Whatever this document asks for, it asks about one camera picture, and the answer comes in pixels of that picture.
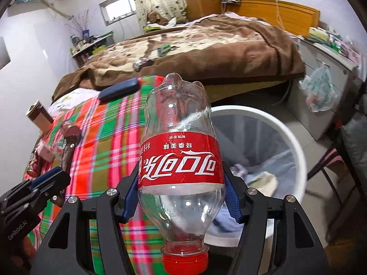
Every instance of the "white trash can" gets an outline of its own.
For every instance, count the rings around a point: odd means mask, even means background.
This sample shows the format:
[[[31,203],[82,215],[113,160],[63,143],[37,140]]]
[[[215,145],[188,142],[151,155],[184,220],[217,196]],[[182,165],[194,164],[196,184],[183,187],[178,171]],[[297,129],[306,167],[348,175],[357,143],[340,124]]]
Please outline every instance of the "white trash can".
[[[306,159],[298,140],[287,126],[270,114],[238,105],[213,107],[211,118],[222,160],[229,167],[241,164],[252,175],[264,171],[274,174],[278,187],[272,197],[283,199],[292,194],[299,203],[302,201],[307,182]],[[237,247],[241,232],[242,227],[237,231],[223,231],[212,223],[204,242],[220,247]],[[274,221],[269,219],[266,238],[273,232]]]

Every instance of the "clear plastic bottle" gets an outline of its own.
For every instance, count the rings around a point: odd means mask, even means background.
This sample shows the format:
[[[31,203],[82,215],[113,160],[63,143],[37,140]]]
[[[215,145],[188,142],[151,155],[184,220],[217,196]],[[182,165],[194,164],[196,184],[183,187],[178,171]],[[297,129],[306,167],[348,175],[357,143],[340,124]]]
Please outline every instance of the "clear plastic bottle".
[[[225,194],[211,107],[200,82],[168,74],[145,106],[139,202],[163,235],[170,275],[196,275],[208,265],[204,234]]]

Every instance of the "silver screw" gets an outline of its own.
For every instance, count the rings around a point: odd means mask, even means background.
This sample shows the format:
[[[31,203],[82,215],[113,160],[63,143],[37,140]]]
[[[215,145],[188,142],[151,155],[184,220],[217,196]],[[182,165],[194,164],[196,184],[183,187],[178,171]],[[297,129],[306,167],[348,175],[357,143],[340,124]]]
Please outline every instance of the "silver screw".
[[[293,195],[287,195],[287,201],[290,203],[294,203],[296,201],[296,198]]]
[[[69,199],[67,200],[69,203],[73,204],[78,200],[78,198],[76,196],[71,196],[69,197]]]
[[[247,189],[247,193],[250,195],[256,195],[257,194],[257,190],[255,188],[249,188]]]
[[[113,196],[117,193],[117,190],[115,188],[110,188],[109,190],[107,190],[107,194],[109,196]]]

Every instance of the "plaid fabric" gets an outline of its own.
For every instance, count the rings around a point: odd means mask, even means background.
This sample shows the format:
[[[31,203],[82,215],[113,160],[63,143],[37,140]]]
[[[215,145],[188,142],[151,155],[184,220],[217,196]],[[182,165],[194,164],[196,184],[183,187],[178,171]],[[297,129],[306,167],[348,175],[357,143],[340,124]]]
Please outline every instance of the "plaid fabric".
[[[116,187],[122,177],[130,175],[140,156],[146,98],[159,81],[160,77],[144,77],[140,91],[133,95],[108,104],[99,104],[95,97],[55,118],[52,131],[44,138],[47,143],[62,140],[59,127],[66,119],[76,123],[83,134],[75,149],[67,198],[76,195],[83,200],[99,196],[108,188]],[[46,163],[42,174],[58,165],[57,159]],[[60,208],[49,201],[40,214],[41,223],[29,234],[36,249],[59,211]],[[103,274],[96,221],[91,220],[90,225],[95,272]],[[121,225],[121,230],[137,275],[166,274],[160,252],[163,238],[140,205],[128,224]]]

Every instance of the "small window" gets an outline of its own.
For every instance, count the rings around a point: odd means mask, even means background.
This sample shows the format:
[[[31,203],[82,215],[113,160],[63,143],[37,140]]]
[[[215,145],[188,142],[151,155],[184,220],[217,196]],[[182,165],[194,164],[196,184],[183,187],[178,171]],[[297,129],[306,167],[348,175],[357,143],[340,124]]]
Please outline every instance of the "small window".
[[[100,4],[100,10],[106,25],[136,14],[134,0],[107,0]]]

